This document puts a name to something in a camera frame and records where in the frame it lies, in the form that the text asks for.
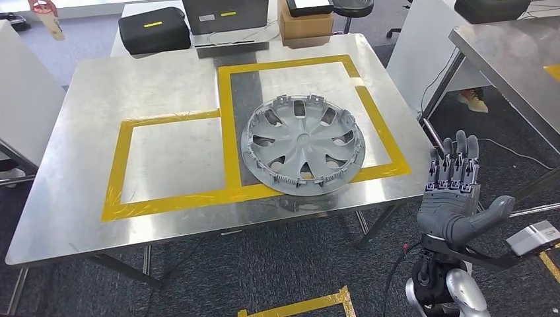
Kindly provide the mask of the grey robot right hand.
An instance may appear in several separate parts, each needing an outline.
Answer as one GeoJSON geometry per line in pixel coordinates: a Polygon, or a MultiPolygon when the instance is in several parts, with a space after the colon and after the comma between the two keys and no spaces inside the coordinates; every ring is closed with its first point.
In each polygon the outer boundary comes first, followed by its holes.
{"type": "Polygon", "coordinates": [[[462,246],[509,218],[515,198],[502,195],[478,212],[479,143],[475,135],[456,132],[443,141],[443,157],[430,150],[428,179],[417,223],[422,232],[462,246]]]}

